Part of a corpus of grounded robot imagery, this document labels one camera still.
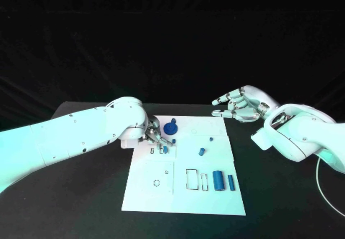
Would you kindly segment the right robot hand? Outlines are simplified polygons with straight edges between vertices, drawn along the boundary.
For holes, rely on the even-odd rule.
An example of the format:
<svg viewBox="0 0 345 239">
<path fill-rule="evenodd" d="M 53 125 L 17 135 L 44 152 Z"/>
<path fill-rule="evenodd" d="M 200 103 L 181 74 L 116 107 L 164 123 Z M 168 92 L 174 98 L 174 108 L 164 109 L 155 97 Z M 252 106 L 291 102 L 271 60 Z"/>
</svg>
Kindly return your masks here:
<svg viewBox="0 0 345 239">
<path fill-rule="evenodd" d="M 212 105 L 226 103 L 225 110 L 213 110 L 213 117 L 235 119 L 239 122 L 254 122 L 265 119 L 280 107 L 272 97 L 256 87 L 245 85 L 219 96 Z"/>
</svg>

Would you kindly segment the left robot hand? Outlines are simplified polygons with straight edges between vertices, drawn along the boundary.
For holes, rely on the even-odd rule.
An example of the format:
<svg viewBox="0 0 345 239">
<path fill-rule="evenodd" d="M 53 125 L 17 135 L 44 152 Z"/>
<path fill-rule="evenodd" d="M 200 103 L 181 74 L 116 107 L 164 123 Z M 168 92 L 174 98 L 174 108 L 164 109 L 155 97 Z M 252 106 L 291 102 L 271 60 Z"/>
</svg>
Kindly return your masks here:
<svg viewBox="0 0 345 239">
<path fill-rule="evenodd" d="M 168 142 L 160 132 L 160 121 L 155 116 L 147 116 L 144 126 L 144 134 L 138 139 L 138 142 L 144 140 L 150 141 L 151 143 L 163 144 L 166 147 L 171 147 L 173 143 Z"/>
</svg>

